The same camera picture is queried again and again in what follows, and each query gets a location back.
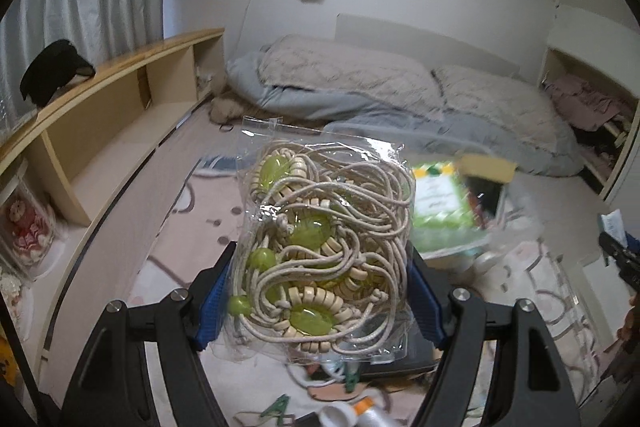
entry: pillow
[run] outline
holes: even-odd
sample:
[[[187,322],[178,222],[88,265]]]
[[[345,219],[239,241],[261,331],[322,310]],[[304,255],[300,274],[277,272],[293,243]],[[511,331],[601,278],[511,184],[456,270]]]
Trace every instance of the pillow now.
[[[568,127],[551,101],[521,80],[444,66],[433,70],[447,108],[472,114],[508,130],[524,143],[550,153],[558,150],[558,127]]]
[[[287,35],[266,52],[258,73],[268,86],[359,93],[419,116],[442,118],[437,83],[420,62],[402,55]]]

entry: gray blanket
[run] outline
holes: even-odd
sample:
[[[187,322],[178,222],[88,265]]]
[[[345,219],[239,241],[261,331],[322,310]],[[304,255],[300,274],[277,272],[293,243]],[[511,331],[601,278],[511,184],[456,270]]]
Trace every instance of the gray blanket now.
[[[346,120],[468,140],[488,147],[532,174],[574,176],[583,167],[575,136],[566,125],[556,128],[556,150],[549,152],[523,142],[491,121],[452,109],[445,110],[443,121],[433,121],[360,94],[265,86],[258,77],[263,57],[263,52],[251,52],[226,65],[231,89],[263,110],[306,120]],[[433,138],[425,137],[425,144],[430,140]]]

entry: folded clothes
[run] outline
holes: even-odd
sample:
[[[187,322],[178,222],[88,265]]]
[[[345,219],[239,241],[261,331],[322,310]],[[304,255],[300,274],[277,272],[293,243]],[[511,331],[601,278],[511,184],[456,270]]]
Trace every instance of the folded clothes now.
[[[620,113],[615,98],[591,87],[586,81],[566,74],[549,84],[556,111],[574,127],[595,131]]]

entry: beige cord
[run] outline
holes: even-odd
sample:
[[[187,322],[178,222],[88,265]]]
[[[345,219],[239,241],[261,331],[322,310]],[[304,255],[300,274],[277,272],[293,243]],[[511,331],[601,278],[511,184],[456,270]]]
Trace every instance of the beige cord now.
[[[286,158],[286,172],[265,193],[260,170],[270,156]],[[234,260],[232,293],[247,295],[252,313],[239,315],[239,323],[262,341],[309,353],[366,355],[380,349],[406,293],[404,245],[415,194],[411,171],[342,144],[280,140],[266,150],[250,179],[258,216],[252,248],[240,250]],[[305,216],[324,216],[331,224],[331,237],[317,250],[289,244],[295,220]],[[250,255],[257,248],[270,248],[277,264],[262,272],[252,269]],[[270,302],[266,293],[273,287],[278,297]],[[308,335],[291,324],[292,311],[305,306],[332,316],[327,334]],[[384,314],[382,324],[357,336],[376,314]],[[366,345],[346,349],[341,343]]]

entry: blue gripper pad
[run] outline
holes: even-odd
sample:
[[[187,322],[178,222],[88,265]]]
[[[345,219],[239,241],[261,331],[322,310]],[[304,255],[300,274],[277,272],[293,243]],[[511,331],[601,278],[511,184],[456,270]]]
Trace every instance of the blue gripper pad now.
[[[447,339],[442,327],[442,310],[415,263],[409,265],[407,298],[422,336],[434,346],[441,346]]]
[[[230,262],[226,263],[209,295],[207,295],[200,307],[200,327],[193,339],[198,351],[202,351],[207,347],[207,344],[215,341],[222,330],[226,315],[226,301],[228,299],[225,291],[225,282],[230,265]]]

